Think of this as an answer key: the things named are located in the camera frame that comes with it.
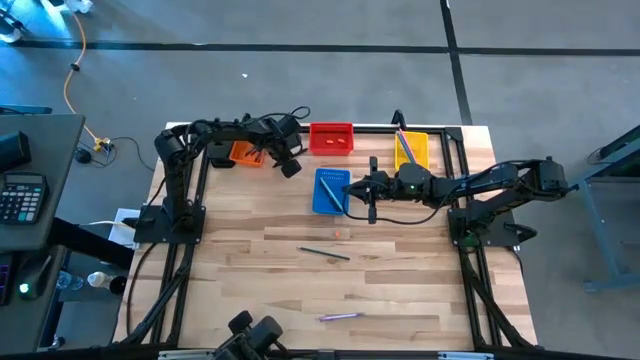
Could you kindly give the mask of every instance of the plastic bottle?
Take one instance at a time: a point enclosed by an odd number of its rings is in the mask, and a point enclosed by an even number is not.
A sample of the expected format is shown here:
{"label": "plastic bottle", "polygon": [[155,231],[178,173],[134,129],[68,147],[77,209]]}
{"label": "plastic bottle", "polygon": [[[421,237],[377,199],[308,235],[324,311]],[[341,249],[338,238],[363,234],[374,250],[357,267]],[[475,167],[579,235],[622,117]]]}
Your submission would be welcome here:
{"label": "plastic bottle", "polygon": [[89,285],[93,287],[96,287],[96,288],[102,287],[102,288],[108,289],[109,284],[111,284],[111,281],[114,278],[115,276],[107,275],[102,271],[96,271],[93,274],[87,276],[87,282],[89,283]]}
{"label": "plastic bottle", "polygon": [[80,276],[71,275],[66,271],[60,270],[58,274],[58,281],[56,282],[56,288],[58,290],[78,290],[84,285],[84,281]]}

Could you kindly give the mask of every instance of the wooden table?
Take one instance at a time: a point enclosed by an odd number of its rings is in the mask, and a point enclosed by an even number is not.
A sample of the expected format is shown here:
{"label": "wooden table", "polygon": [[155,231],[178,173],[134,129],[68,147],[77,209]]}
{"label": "wooden table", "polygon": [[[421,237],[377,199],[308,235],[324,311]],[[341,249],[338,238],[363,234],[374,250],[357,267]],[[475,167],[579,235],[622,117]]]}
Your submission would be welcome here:
{"label": "wooden table", "polygon": [[[471,173],[494,164],[488,128],[462,130]],[[246,309],[256,320],[273,316],[284,330],[281,342],[291,349],[472,349],[460,262],[448,237],[445,209],[417,226],[369,225],[311,211],[316,168],[349,169],[355,181],[368,173],[369,156],[377,156],[380,169],[393,174],[393,144],[393,135],[356,134],[351,155],[306,153],[298,158],[302,171],[291,179],[272,169],[269,157],[261,169],[209,167],[205,234],[196,247],[180,346],[219,346],[231,335],[229,320]],[[439,139],[429,139],[429,156],[431,172],[444,176]],[[159,163],[150,194],[162,177]],[[195,183],[194,175],[192,192]],[[366,216],[366,209],[351,199],[352,214]],[[424,218],[431,211],[408,202],[378,203],[379,216],[405,221]],[[299,246],[343,254],[351,261],[300,252]],[[167,247],[158,245],[142,266],[133,294],[132,327],[158,296]],[[130,276],[145,249],[136,252]],[[496,302],[520,333],[535,343],[517,259],[505,249],[486,251]],[[125,309],[123,302],[114,340],[125,337]],[[173,303],[168,309],[162,339],[170,329]],[[351,312],[366,316],[317,320],[325,314]],[[484,306],[479,312],[489,339]]]}

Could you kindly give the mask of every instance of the marker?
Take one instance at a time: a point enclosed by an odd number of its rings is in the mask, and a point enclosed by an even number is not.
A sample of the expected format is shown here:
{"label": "marker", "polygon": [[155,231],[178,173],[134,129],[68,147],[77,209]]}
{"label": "marker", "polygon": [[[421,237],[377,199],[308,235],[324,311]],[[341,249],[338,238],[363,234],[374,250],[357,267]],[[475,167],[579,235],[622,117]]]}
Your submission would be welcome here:
{"label": "marker", "polygon": [[326,315],[326,316],[322,316],[320,318],[318,318],[318,320],[320,321],[333,321],[333,320],[340,320],[340,319],[349,319],[349,318],[354,318],[354,317],[360,317],[363,316],[363,313],[352,313],[352,314],[340,314],[340,315]]}

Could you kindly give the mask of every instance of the orange cable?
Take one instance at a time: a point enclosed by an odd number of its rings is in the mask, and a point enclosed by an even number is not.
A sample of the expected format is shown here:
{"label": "orange cable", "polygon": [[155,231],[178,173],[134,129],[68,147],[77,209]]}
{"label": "orange cable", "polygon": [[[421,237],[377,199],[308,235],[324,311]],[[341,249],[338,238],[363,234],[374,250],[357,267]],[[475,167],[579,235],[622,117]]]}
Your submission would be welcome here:
{"label": "orange cable", "polygon": [[[74,61],[72,64],[72,65],[75,65],[75,67],[79,68],[80,62],[84,57],[84,53],[87,51],[87,37],[84,34],[84,28],[82,27],[82,23],[80,22],[80,19],[78,18],[78,16],[74,12],[72,12],[71,15],[73,16],[74,20],[76,21],[76,24],[78,25],[78,30],[80,30],[80,35],[82,35],[82,52],[80,53],[80,56],[78,56],[76,61]],[[71,106],[71,102],[69,101],[69,84],[71,83],[71,77],[73,76],[74,72],[76,72],[76,70],[74,70],[73,68],[69,70],[69,75],[67,75],[67,79],[64,82],[64,88],[62,93],[64,95],[64,101],[67,103],[69,110],[71,110],[72,113],[77,114],[76,110],[73,108],[73,106]],[[93,132],[91,131],[91,129],[89,129],[87,125],[83,125],[83,126],[85,131],[89,133],[89,135],[93,138],[94,141],[99,140],[98,137],[96,137],[93,134]]]}

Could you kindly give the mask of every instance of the orange bin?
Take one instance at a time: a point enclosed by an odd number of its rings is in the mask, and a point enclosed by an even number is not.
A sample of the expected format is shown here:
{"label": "orange bin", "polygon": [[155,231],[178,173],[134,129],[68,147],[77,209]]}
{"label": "orange bin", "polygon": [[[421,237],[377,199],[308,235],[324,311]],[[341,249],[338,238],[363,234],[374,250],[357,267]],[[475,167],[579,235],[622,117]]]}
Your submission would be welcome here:
{"label": "orange bin", "polygon": [[253,149],[254,145],[248,141],[235,141],[231,147],[229,159],[236,164],[261,167],[264,163],[264,151],[257,151],[247,154]]}

